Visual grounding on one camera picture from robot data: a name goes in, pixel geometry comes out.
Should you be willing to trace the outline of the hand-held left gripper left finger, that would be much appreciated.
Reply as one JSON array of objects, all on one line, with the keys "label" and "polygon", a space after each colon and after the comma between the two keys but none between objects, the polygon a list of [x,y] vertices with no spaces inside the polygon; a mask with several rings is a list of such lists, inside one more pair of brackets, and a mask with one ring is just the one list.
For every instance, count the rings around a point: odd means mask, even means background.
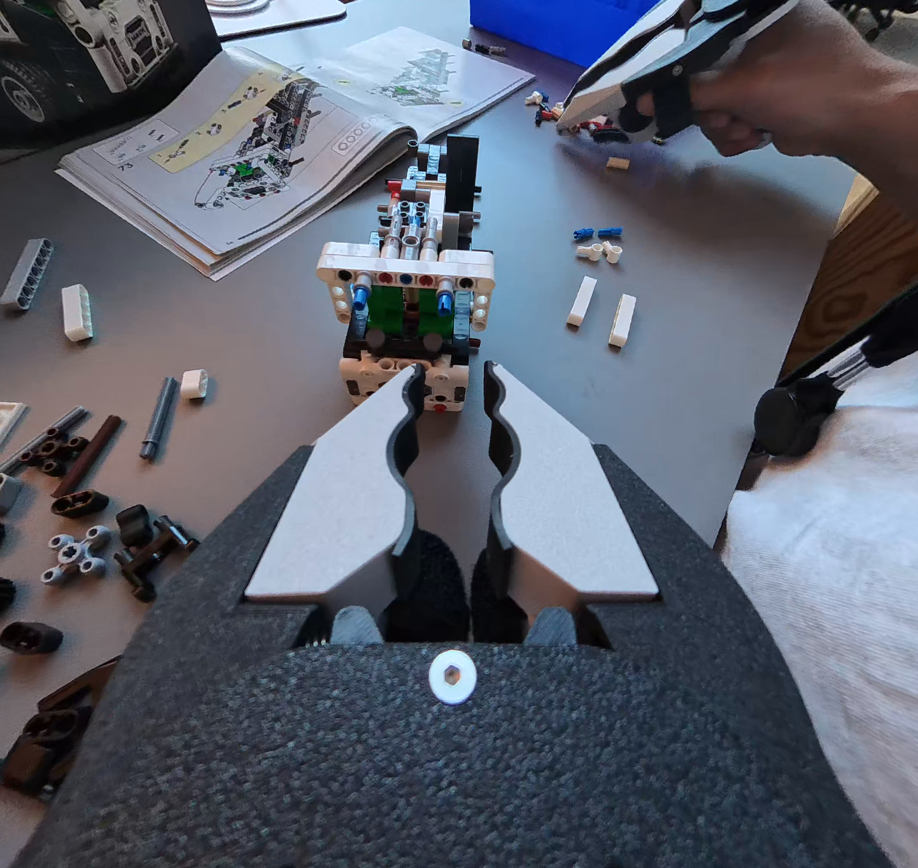
[{"label": "hand-held left gripper left finger", "polygon": [[420,365],[399,372],[313,445],[245,589],[252,602],[306,602],[379,620],[419,577],[420,532],[404,473],[417,458]]}]

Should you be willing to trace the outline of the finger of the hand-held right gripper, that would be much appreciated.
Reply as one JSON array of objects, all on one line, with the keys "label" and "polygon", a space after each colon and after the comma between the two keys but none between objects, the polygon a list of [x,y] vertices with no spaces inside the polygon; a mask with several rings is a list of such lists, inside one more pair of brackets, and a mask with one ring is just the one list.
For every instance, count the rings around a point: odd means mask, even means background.
[{"label": "finger of the hand-held right gripper", "polygon": [[590,88],[572,93],[564,103],[564,112],[557,121],[557,130],[572,130],[584,122],[605,117],[618,125],[618,115],[625,105],[622,81],[603,78]]},{"label": "finger of the hand-held right gripper", "polygon": [[661,59],[683,42],[698,8],[698,0],[660,2],[584,72],[574,92],[618,86]]}]

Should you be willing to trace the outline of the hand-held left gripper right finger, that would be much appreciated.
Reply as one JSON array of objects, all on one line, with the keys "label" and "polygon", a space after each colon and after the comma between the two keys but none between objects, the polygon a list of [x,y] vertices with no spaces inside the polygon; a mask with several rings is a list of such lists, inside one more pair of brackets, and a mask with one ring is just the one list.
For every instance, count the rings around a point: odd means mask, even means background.
[{"label": "hand-held left gripper right finger", "polygon": [[591,440],[505,366],[484,366],[490,500],[487,567],[499,598],[544,608],[644,602],[659,589]]}]

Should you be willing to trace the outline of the pile of small lego parts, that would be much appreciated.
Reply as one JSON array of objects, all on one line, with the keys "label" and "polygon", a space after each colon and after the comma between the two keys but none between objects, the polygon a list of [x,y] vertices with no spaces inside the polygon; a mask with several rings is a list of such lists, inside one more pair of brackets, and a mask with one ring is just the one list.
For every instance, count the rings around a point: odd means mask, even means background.
[{"label": "pile of small lego parts", "polygon": [[[534,121],[537,127],[545,122],[558,122],[564,112],[564,106],[561,103],[551,105],[548,95],[538,90],[529,94],[525,98],[524,103],[527,106],[535,107],[536,114]],[[565,131],[572,135],[586,133],[597,143],[629,143],[629,139],[625,132],[608,117],[593,118],[569,127]]]}]

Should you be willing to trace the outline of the lego truck model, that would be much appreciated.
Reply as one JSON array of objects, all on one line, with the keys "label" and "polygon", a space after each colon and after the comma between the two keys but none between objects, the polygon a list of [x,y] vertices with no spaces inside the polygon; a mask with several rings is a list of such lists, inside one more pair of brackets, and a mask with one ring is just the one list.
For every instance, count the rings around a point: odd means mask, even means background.
[{"label": "lego truck model", "polygon": [[450,135],[410,146],[416,161],[387,183],[369,242],[327,243],[317,277],[347,326],[339,374],[353,403],[420,365],[425,409],[458,413],[496,289],[493,251],[472,244],[479,140]]}]

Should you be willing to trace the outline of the person's right forearm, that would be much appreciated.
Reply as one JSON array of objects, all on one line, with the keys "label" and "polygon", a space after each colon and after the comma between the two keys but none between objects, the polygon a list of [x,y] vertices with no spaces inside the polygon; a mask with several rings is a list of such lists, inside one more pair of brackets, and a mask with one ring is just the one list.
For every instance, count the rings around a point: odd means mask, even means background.
[{"label": "person's right forearm", "polygon": [[859,39],[848,54],[834,156],[917,219],[917,68]]}]

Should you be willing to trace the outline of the short grey lego axle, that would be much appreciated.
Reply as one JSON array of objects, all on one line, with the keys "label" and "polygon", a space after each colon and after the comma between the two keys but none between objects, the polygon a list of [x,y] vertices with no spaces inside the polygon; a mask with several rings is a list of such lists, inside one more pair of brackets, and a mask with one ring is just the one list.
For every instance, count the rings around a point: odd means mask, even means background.
[{"label": "short grey lego axle", "polygon": [[164,432],[174,409],[174,402],[178,392],[178,381],[171,376],[166,376],[159,392],[150,424],[142,441],[140,458],[144,461],[154,461],[163,441]]}]

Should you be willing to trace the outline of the dark brown lego axle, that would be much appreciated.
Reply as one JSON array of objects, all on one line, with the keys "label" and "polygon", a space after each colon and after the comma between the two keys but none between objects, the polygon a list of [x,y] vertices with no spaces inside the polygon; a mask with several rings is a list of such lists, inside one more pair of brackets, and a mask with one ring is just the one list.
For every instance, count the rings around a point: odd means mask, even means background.
[{"label": "dark brown lego axle", "polygon": [[122,418],[120,416],[109,415],[107,417],[98,429],[97,434],[80,453],[69,472],[63,476],[60,484],[53,491],[52,498],[58,499],[78,491],[100,455],[107,449],[112,438],[119,432],[121,425]]}]

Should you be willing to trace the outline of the black lego connector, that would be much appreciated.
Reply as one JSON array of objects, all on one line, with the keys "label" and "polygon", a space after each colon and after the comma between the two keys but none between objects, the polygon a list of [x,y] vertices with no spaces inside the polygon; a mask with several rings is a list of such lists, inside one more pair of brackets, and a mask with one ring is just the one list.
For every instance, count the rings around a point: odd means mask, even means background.
[{"label": "black lego connector", "polygon": [[83,518],[104,510],[109,496],[96,489],[85,489],[63,495],[52,502],[52,515],[61,518]]},{"label": "black lego connector", "polygon": [[20,656],[36,656],[57,651],[63,633],[41,622],[14,621],[3,628],[1,647]]}]

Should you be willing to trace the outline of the grey cross lego piece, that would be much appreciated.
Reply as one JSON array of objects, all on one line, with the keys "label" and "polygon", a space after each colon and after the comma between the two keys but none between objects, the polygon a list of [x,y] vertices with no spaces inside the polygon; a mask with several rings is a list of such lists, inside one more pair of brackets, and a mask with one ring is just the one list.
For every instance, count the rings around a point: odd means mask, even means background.
[{"label": "grey cross lego piece", "polygon": [[94,526],[86,530],[85,536],[77,541],[68,534],[58,534],[48,541],[48,549],[55,554],[56,563],[41,575],[45,586],[57,586],[75,575],[105,576],[107,563],[101,552],[111,540],[111,530]]}]

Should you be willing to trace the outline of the long grey lego axle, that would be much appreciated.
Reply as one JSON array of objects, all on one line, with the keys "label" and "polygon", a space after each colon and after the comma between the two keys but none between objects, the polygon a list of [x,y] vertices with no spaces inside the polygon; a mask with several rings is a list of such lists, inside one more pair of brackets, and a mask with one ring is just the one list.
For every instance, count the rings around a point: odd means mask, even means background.
[{"label": "long grey lego axle", "polygon": [[50,438],[60,438],[67,435],[75,424],[81,422],[87,415],[88,410],[81,405],[76,406],[68,413],[59,418],[52,426],[42,430],[40,434],[18,449],[10,458],[1,462],[1,473],[13,475],[22,467],[29,465],[28,460],[23,460],[23,456],[29,452],[34,452]]}]

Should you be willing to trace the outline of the black lego liftarm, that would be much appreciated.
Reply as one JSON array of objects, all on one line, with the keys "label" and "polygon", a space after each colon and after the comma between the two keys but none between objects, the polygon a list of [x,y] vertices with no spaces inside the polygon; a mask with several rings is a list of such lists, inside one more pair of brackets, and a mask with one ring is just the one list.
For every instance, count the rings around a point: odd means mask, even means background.
[{"label": "black lego liftarm", "polygon": [[48,438],[39,446],[23,451],[17,460],[29,468],[35,468],[53,478],[61,478],[68,472],[70,464],[86,449],[89,441],[85,437]]}]

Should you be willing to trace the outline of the short white lego beam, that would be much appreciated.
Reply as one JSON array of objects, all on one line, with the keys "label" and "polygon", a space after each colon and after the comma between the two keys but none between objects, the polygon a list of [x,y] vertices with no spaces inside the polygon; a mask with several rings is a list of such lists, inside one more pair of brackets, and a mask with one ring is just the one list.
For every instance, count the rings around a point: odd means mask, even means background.
[{"label": "short white lego beam", "polygon": [[74,343],[93,338],[94,326],[91,302],[86,288],[77,283],[64,287],[61,295],[63,329],[66,338]]}]

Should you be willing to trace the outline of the lego instruction booklet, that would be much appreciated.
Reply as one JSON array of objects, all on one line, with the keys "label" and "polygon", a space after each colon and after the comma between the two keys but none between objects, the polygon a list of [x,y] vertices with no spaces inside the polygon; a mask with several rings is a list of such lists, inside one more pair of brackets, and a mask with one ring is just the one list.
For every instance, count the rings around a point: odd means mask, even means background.
[{"label": "lego instruction booklet", "polygon": [[407,27],[299,70],[231,48],[57,174],[216,279],[533,79]]}]

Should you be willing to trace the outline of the heap of black lego parts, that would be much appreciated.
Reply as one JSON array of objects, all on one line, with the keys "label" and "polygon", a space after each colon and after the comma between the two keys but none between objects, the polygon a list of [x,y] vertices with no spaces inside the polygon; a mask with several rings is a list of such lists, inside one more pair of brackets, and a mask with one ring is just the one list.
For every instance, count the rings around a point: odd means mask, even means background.
[{"label": "heap of black lego parts", "polygon": [[74,765],[88,723],[120,656],[85,672],[38,702],[2,762],[2,784],[49,798]]}]

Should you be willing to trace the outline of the grey lego beam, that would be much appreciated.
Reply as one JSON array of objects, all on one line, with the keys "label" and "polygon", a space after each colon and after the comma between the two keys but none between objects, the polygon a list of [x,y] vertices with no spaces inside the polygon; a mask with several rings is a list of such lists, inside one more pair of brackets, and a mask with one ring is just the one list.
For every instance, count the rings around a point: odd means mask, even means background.
[{"label": "grey lego beam", "polygon": [[26,243],[1,295],[2,308],[14,312],[29,310],[53,250],[49,239],[30,239]]}]

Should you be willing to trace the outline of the black lego set box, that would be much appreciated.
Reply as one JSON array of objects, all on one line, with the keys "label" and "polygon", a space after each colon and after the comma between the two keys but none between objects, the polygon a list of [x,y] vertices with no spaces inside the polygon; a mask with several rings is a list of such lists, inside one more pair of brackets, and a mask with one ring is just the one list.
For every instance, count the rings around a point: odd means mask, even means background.
[{"label": "black lego set box", "polygon": [[154,112],[220,52],[204,0],[1,0],[2,161]]}]

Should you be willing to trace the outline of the person's right hand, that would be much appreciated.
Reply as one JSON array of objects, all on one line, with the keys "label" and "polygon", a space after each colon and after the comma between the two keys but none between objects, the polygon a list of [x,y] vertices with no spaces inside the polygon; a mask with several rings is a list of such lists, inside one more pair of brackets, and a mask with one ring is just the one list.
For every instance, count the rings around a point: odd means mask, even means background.
[{"label": "person's right hand", "polygon": [[799,0],[721,71],[692,82],[695,121],[724,156],[770,136],[790,156],[841,151],[872,50],[822,0]]}]

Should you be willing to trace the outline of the person's white clothing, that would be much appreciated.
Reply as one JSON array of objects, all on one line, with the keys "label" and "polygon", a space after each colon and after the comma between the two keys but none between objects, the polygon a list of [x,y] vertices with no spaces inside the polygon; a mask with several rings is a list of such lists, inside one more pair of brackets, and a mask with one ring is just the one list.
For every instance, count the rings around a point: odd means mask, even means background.
[{"label": "person's white clothing", "polygon": [[856,380],[798,459],[769,460],[721,559],[785,657],[866,827],[917,864],[917,356]]}]

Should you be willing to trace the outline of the black lego frame piece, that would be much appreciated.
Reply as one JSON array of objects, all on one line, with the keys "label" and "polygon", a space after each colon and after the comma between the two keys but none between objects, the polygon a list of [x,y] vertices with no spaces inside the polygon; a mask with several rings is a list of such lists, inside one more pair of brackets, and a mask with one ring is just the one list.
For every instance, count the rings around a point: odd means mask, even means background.
[{"label": "black lego frame piece", "polygon": [[144,505],[120,511],[116,521],[123,549],[114,553],[114,559],[131,586],[132,597],[150,603],[156,598],[155,586],[148,577],[150,571],[170,553],[191,553],[200,542],[166,515],[151,520]]}]

